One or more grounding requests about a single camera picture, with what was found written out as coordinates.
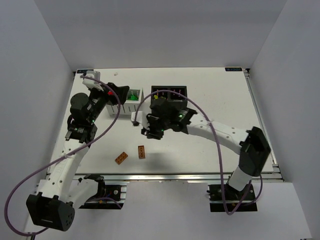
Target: purple cable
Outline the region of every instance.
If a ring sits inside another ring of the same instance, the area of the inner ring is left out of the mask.
[[[102,81],[99,81],[97,79],[94,79],[93,77],[89,77],[89,76],[84,76],[84,75],[81,75],[80,76],[81,78],[83,79],[90,79],[90,80],[93,80],[101,85],[103,85],[104,87],[106,87],[109,91],[111,91],[113,93],[113,95],[115,96],[117,102],[118,102],[118,112],[116,113],[115,115],[115,118],[113,120],[113,122],[110,124],[110,126],[103,132],[101,133],[98,137],[96,137],[95,139],[93,139],[91,142],[88,142],[86,145],[83,145],[71,152],[69,152],[68,154],[64,155],[64,156],[61,156],[59,157],[57,160],[54,160],[53,162],[39,168],[37,171],[31,173],[30,175],[26,176],[23,180],[21,180],[14,188],[13,190],[10,192],[9,196],[7,197],[6,199],[6,202],[5,202],[5,205],[4,205],[4,219],[5,219],[5,222],[6,224],[8,225],[8,227],[16,234],[18,235],[21,235],[21,236],[25,236],[25,237],[31,237],[31,236],[35,236],[35,235],[38,235],[38,234],[41,234],[43,233],[45,230],[47,230],[48,228],[44,228],[42,229],[41,231],[38,231],[38,232],[33,232],[33,233],[25,233],[25,232],[22,232],[22,231],[19,231],[17,230],[10,222],[9,220],[9,216],[8,216],[8,208],[9,208],[9,202],[13,196],[13,194],[16,192],[16,190],[25,182],[27,181],[28,179],[30,179],[31,177],[33,177],[34,175],[40,173],[41,171],[47,169],[48,167],[64,160],[66,158],[66,156],[69,156],[69,155],[73,155],[77,152],[79,152],[80,150],[90,146],[91,144],[95,143],[96,141],[98,141],[100,138],[102,138],[103,135],[105,135],[112,127],[113,125],[116,123],[116,121],[118,120],[118,117],[119,117],[119,114],[120,114],[120,109],[121,109],[121,102],[120,102],[120,99],[118,97],[118,95],[115,93],[115,91],[112,90],[111,87],[109,87],[107,84],[105,84],[104,82]]]
[[[249,206],[249,205],[251,205],[251,204],[254,204],[254,203],[258,200],[258,198],[260,197],[260,195],[261,195],[261,193],[262,193],[262,187],[263,187],[263,185],[264,185],[264,181],[263,181],[263,179],[262,179],[262,175],[260,174],[260,190],[259,190],[259,193],[258,193],[258,195],[255,197],[255,199],[253,199],[251,202],[245,203],[244,206]]]
[[[122,209],[120,204],[116,200],[114,200],[114,199],[112,199],[110,197],[99,197],[99,198],[89,199],[89,200],[86,201],[86,203],[100,201],[100,200],[102,200],[102,201],[104,201],[104,200],[113,201],[120,209]]]
[[[216,148],[217,148],[217,151],[218,151],[218,159],[219,159],[219,167],[220,167],[220,180],[221,180],[221,195],[222,195],[222,202],[223,202],[223,208],[224,208],[224,211],[226,212],[226,214],[228,215],[232,215],[234,214],[237,209],[239,208],[239,206],[241,205],[241,203],[243,202],[243,200],[245,199],[245,197],[247,196],[249,190],[250,190],[250,184],[251,184],[251,180],[249,181],[248,183],[248,186],[246,187],[245,189],[245,192],[243,194],[243,196],[241,197],[240,201],[238,202],[238,204],[234,207],[234,209],[229,212],[228,211],[228,207],[227,207],[227,202],[226,202],[226,195],[225,195],[225,185],[224,185],[224,170],[223,170],[223,163],[222,163],[222,154],[221,154],[221,148],[220,148],[220,143],[219,143],[219,139],[218,139],[218,136],[217,136],[217,133],[216,133],[216,130],[214,128],[214,126],[212,125],[209,117],[207,116],[207,114],[194,102],[192,101],[191,99],[189,99],[188,97],[180,94],[180,93],[177,93],[175,91],[171,91],[171,90],[158,90],[158,91],[154,91],[152,93],[150,93],[148,96],[146,96],[142,101],[141,103],[138,105],[137,109],[136,109],[136,113],[135,113],[135,117],[134,117],[134,121],[136,122],[137,121],[137,114],[138,114],[138,111],[141,107],[141,105],[145,102],[146,99],[148,99],[149,97],[151,97],[152,95],[156,94],[156,93],[171,93],[171,94],[176,94],[186,100],[188,100],[190,103],[192,103],[201,113],[202,115],[204,116],[205,120],[208,122],[211,130],[212,130],[212,133],[213,133],[213,136],[214,136],[214,139],[215,139],[215,143],[216,143]]]

